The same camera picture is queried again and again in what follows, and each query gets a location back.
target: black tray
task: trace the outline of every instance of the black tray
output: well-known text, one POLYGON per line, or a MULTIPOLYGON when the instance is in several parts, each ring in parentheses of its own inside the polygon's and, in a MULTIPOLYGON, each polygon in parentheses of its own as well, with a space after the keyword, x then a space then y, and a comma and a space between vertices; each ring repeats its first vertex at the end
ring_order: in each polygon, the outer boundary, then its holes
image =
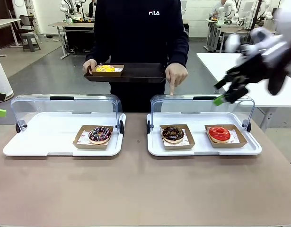
POLYGON ((120 83, 161 83, 165 80, 165 68, 160 63, 104 63, 104 65, 124 65, 119 77, 93 76, 89 72, 84 77, 95 82, 120 83))

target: clear plastic cover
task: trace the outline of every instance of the clear plastic cover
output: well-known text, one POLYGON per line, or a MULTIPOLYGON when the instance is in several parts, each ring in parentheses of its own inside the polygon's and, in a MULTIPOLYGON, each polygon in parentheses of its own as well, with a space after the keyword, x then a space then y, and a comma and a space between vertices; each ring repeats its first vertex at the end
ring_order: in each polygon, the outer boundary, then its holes
POLYGON ((93 114, 108 113, 115 116, 115 126, 119 130, 122 113, 120 99, 114 95, 21 95, 14 98, 11 108, 21 131, 28 122, 40 113, 93 114))
POLYGON ((246 130, 255 108, 254 101, 246 96, 233 104, 223 103, 220 106, 216 106, 213 100, 219 96, 219 94, 154 96, 151 99, 151 130, 155 127, 155 115, 157 114, 172 113, 172 116, 174 116, 174 113, 177 113, 178 118, 180 118, 182 114, 207 112, 233 113, 241 121, 242 127, 246 130))

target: fila logo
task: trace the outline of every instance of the fila logo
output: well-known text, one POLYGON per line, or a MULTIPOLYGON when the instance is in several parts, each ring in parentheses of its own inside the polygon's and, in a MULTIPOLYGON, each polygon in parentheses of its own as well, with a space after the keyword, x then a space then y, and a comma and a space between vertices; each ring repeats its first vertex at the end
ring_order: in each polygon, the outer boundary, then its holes
POLYGON ((160 15, 160 13, 159 13, 159 11, 150 11, 149 12, 149 15, 154 15, 154 16, 159 16, 160 15))

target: donut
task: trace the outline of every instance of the donut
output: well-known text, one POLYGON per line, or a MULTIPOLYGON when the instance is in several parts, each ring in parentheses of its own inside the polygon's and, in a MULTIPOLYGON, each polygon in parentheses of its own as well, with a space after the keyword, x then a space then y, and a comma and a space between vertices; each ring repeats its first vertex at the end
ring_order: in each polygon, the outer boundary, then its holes
POLYGON ((99 65, 96 72, 115 72, 115 67, 111 65, 99 65))
POLYGON ((96 127, 88 133, 88 139, 93 144, 103 144, 111 138, 111 134, 107 127, 96 127))
POLYGON ((162 138, 169 143, 179 143, 183 140, 184 132, 182 129, 170 126, 162 131, 162 138))
POLYGON ((227 143, 230 140, 230 132, 223 127, 211 127, 208 130, 208 135, 215 143, 227 143))

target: hand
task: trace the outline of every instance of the hand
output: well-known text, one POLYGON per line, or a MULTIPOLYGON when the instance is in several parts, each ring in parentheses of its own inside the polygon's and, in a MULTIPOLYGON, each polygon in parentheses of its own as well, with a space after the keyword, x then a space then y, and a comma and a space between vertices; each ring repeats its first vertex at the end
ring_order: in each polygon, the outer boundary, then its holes
POLYGON ((93 75, 92 70, 97 66, 97 62, 94 59, 89 59, 83 64, 83 71, 89 72, 91 75, 93 75))
POLYGON ((186 68, 179 63, 170 64, 166 70, 166 79, 169 82, 170 94, 174 94, 175 87, 179 86, 187 77, 188 72, 186 68))

